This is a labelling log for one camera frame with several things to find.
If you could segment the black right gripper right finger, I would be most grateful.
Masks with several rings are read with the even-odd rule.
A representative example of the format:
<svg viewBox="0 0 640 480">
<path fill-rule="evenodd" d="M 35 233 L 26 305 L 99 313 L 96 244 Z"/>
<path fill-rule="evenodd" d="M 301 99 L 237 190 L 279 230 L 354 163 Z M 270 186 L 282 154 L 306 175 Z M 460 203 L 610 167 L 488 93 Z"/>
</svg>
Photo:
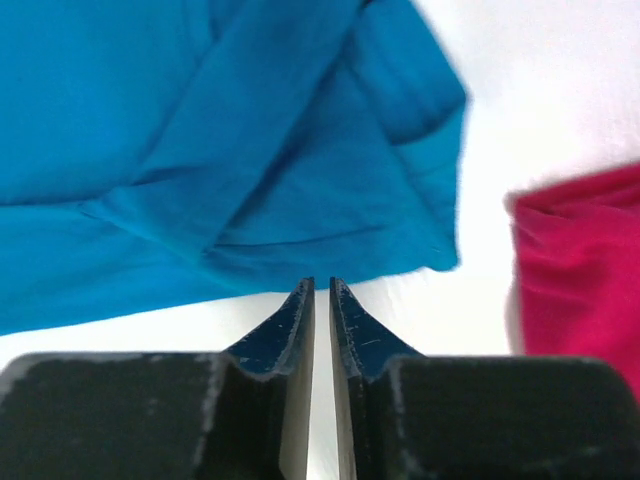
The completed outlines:
<svg viewBox="0 0 640 480">
<path fill-rule="evenodd" d="M 341 479 L 390 479 L 398 437 L 389 362 L 420 353 L 368 313 L 346 282 L 330 279 L 329 316 Z"/>
</svg>

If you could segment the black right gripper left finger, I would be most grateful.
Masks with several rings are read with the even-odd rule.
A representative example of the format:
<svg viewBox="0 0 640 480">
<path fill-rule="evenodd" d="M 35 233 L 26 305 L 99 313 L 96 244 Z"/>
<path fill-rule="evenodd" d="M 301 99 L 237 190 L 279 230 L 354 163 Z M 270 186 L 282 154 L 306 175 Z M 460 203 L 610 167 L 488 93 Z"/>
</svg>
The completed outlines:
<svg viewBox="0 0 640 480">
<path fill-rule="evenodd" d="M 315 341 L 314 280 L 227 348 L 222 462 L 227 479 L 307 475 Z"/>
</svg>

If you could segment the blue t shirt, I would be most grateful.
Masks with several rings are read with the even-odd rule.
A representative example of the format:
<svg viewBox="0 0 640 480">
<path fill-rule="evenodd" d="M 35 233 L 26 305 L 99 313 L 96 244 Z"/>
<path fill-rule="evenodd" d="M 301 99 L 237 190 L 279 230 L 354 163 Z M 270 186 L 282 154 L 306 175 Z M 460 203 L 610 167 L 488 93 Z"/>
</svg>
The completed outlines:
<svg viewBox="0 0 640 480">
<path fill-rule="evenodd" d="M 451 270 L 465 104 L 411 1 L 5 1 L 1 330 Z"/>
</svg>

